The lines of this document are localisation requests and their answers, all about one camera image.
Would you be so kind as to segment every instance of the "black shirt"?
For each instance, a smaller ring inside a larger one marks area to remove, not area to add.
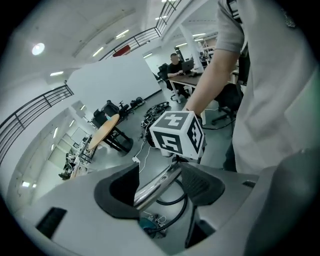
[[[168,74],[174,74],[174,73],[177,73],[178,71],[182,70],[182,62],[181,60],[179,60],[178,64],[177,65],[174,65],[174,64],[170,64],[166,70],[166,72]]]

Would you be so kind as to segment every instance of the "white wall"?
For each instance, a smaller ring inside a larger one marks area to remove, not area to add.
[[[58,176],[63,170],[49,160],[45,162],[41,175],[38,178],[38,185],[34,189],[31,204],[34,204],[43,195],[65,182]]]
[[[7,199],[8,187],[13,172],[15,171],[20,158],[27,150],[28,146],[45,126],[47,126],[61,112],[66,110],[69,111],[68,107],[78,100],[79,99],[73,95],[49,108],[45,113],[41,114],[28,127],[26,127],[26,129],[19,135],[19,137],[9,148],[0,165],[0,191],[5,200]]]
[[[92,113],[107,100],[130,104],[160,90],[143,57],[135,54],[88,64],[72,73],[68,85]]]

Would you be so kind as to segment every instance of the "staircase railing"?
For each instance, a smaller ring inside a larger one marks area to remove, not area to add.
[[[167,0],[162,7],[162,10],[159,15],[159,19],[155,27],[149,28],[145,31],[142,31],[124,42],[118,44],[115,48],[110,50],[105,54],[99,61],[111,58],[117,51],[123,48],[126,45],[129,45],[130,51],[134,51],[139,47],[145,45],[146,43],[152,41],[153,39],[159,38],[164,31],[169,19],[172,14],[177,10],[178,5],[182,0]]]
[[[9,148],[37,117],[74,93],[67,85],[57,87],[30,100],[0,124],[0,165]]]

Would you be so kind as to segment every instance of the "white t-shirt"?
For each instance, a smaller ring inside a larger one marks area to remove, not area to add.
[[[227,0],[219,0],[216,49],[239,53],[248,43],[250,73],[232,141],[237,171],[258,174],[320,145],[318,64],[302,31],[286,25],[274,1],[237,0],[237,7],[242,26]]]

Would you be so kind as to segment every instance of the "round wooden table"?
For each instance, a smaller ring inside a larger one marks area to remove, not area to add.
[[[104,141],[105,143],[107,143],[110,147],[114,148],[115,150],[121,152],[124,151],[125,153],[128,153],[132,146],[133,146],[133,139],[127,137],[122,131],[120,131],[117,127],[116,124],[119,120],[119,114],[115,114],[111,117],[110,120],[107,120],[99,129],[98,131],[93,135],[88,149],[92,150],[95,147],[97,147],[99,145],[100,142]],[[110,133],[112,133],[113,131],[117,132],[117,136],[121,135],[128,144],[128,147],[125,147],[124,145],[122,145],[121,143],[119,143],[113,136],[109,136]]]
[[[107,120],[99,129],[98,131],[93,135],[88,149],[93,150],[96,146],[99,145],[100,142],[102,142],[105,137],[108,136],[108,134],[112,131],[112,129],[116,126],[120,116],[119,114],[115,114],[111,117],[110,120]]]

